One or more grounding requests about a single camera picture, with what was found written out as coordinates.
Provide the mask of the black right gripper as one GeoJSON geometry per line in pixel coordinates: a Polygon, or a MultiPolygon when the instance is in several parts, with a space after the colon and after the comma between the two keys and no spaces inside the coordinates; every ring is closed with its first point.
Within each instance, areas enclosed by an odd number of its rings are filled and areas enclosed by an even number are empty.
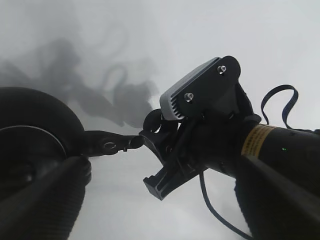
{"type": "Polygon", "coordinates": [[[143,179],[151,195],[163,200],[207,169],[236,176],[242,128],[250,120],[261,119],[239,83],[226,99],[234,100],[238,110],[225,115],[210,108],[200,117],[183,120],[166,120],[160,109],[146,116],[140,136],[162,164],[156,174],[143,179]]]}

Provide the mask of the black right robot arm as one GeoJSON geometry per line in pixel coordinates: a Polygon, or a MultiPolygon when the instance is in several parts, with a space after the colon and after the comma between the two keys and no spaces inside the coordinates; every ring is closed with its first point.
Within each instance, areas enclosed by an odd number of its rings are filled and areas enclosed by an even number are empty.
{"type": "Polygon", "coordinates": [[[238,81],[176,83],[146,116],[140,135],[162,164],[144,179],[159,200],[207,169],[235,177],[244,155],[306,187],[320,156],[317,131],[261,124],[238,81]]]}

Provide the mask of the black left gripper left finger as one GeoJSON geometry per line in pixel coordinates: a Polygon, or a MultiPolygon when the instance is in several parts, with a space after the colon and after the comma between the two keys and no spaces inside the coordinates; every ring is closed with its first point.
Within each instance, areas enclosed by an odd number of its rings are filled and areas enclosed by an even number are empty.
{"type": "Polygon", "coordinates": [[[42,179],[0,203],[2,240],[66,240],[81,210],[92,168],[70,157],[42,179]]]}

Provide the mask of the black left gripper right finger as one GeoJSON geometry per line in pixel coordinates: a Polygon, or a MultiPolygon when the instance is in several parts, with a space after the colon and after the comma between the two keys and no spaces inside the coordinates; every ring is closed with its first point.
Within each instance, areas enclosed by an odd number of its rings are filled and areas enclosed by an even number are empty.
{"type": "Polygon", "coordinates": [[[235,162],[235,195],[255,240],[318,240],[320,198],[256,157],[235,162]]]}

